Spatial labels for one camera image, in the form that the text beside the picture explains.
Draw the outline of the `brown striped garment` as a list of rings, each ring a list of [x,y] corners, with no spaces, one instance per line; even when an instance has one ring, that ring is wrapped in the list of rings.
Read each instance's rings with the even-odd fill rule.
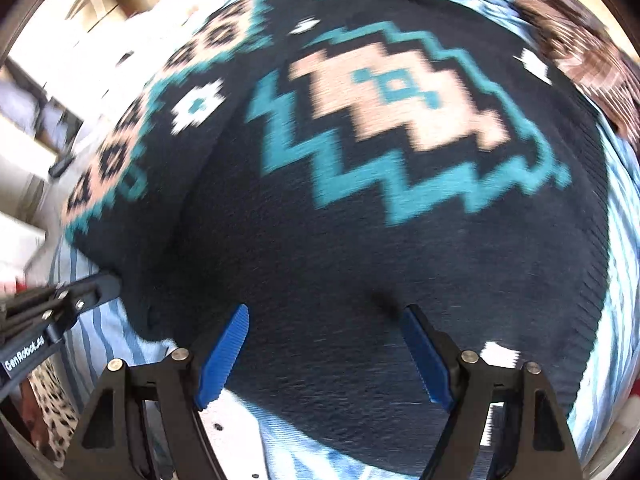
[[[578,0],[514,0],[514,6],[533,27],[539,50],[638,150],[639,66],[614,44],[600,20]]]

